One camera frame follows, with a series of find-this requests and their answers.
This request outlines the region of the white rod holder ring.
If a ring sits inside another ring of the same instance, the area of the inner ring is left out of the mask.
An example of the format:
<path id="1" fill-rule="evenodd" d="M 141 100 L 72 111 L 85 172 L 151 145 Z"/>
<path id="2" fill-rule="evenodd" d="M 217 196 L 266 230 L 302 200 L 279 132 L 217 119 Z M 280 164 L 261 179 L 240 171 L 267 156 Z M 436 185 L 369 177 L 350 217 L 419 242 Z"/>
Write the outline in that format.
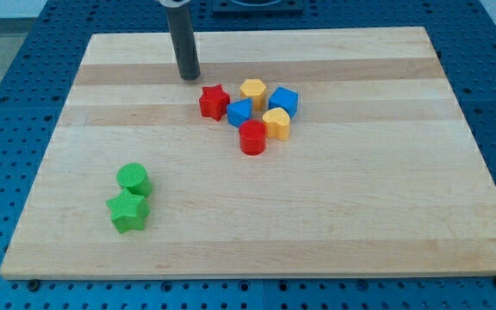
<path id="1" fill-rule="evenodd" d="M 158 0 L 164 7 L 181 7 L 190 2 L 190 0 Z"/>

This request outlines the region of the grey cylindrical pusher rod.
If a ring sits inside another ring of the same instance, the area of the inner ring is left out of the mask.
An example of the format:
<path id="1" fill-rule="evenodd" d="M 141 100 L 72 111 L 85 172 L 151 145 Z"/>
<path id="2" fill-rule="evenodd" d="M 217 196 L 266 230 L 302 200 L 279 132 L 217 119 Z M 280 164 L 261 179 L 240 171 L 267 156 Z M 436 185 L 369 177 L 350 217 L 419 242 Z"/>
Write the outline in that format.
<path id="1" fill-rule="evenodd" d="M 165 13 L 180 77 L 187 81 L 195 80 L 201 72 L 189 4 L 165 7 Z"/>

